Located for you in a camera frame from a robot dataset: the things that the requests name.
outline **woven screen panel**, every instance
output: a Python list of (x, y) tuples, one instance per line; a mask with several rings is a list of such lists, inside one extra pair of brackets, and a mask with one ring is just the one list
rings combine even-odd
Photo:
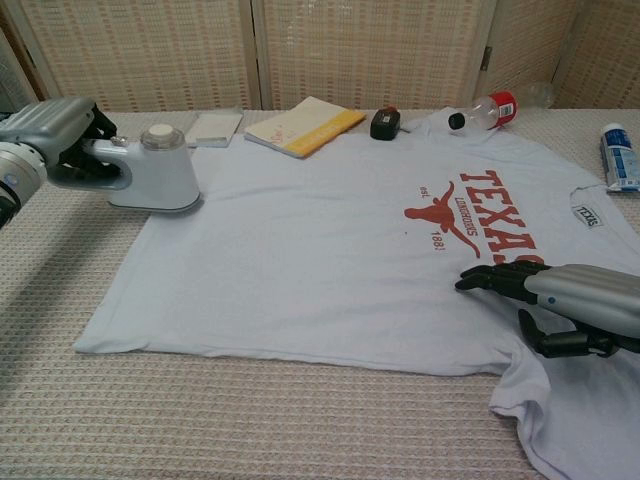
[(62, 95), (105, 110), (250, 106), (237, 0), (22, 0)]
[(482, 90), (488, 94), (528, 83), (551, 82), (577, 14), (577, 0), (509, 0), (499, 21)]
[(274, 108), (308, 95), (352, 108), (465, 103), (484, 1), (266, 0)]
[[(29, 60), (26, 50), (22, 46), (22, 43), (19, 37), (17, 36), (13, 28), (13, 24), (9, 20), (9, 17), (5, 12), (3, 5), (0, 5), (0, 29), (2, 30), (2, 33), (4, 34), (8, 42), (9, 48), (11, 49), (10, 54), (15, 56), (15, 59), (18, 61), (18, 64), (20, 66), (20, 69), (22, 70), (24, 75), (27, 77), (27, 80), (31, 85), (31, 88), (33, 89), (35, 95), (38, 98), (43, 98), (43, 93), (42, 93), (42, 90), (40, 89), (38, 80), (34, 78), (36, 73), (34, 71), (33, 64)], [(1, 61), (1, 65), (3, 66), (8, 66), (9, 63), (10, 62), (6, 58), (3, 58)], [(0, 75), (5, 75), (5, 74), (6, 74), (6, 69), (3, 69), (3, 73)], [(24, 92), (21, 92), (18, 94), (17, 101), (15, 103), (24, 104), (24, 102), (29, 103), (31, 101), (33, 101), (33, 98), (31, 98), (31, 96), (28, 93), (25, 94)]]
[(21, 80), (21, 69), (4, 33), (0, 31), (0, 108), (2, 111), (18, 111), (34, 98), (33, 91)]
[(640, 108), (640, 2), (594, 0), (576, 32), (559, 108)]

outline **blue and white can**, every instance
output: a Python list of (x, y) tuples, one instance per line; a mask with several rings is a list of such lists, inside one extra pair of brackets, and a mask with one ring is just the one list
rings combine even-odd
[(600, 155), (609, 191), (640, 191), (638, 157), (631, 148), (627, 132), (619, 123), (610, 123), (602, 128)]

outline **beige fabric surface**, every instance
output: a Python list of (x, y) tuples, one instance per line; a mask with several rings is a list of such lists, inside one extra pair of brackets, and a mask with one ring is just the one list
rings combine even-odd
[[(195, 114), (110, 117), (136, 134), (160, 120), (188, 129)], [(511, 130), (602, 177), (611, 121), (640, 145), (637, 111), (550, 111)], [(616, 201), (640, 230), (640, 196)], [(515, 423), (488, 412), (490, 375), (74, 353), (146, 218), (47, 185), (0, 231), (0, 478), (542, 478)]]

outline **red bottle label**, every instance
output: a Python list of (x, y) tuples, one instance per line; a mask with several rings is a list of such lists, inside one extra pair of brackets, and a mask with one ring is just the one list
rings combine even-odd
[(498, 118), (494, 127), (499, 127), (513, 120), (513, 117), (516, 116), (516, 112), (518, 111), (518, 104), (511, 92), (496, 92), (489, 96), (493, 98), (498, 105), (498, 112), (500, 114), (500, 118)]

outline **yellow notebook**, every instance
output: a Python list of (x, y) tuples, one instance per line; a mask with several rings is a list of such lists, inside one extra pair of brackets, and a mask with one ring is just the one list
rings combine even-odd
[(362, 112), (307, 97), (288, 112), (247, 127), (244, 138), (303, 158), (364, 117)]

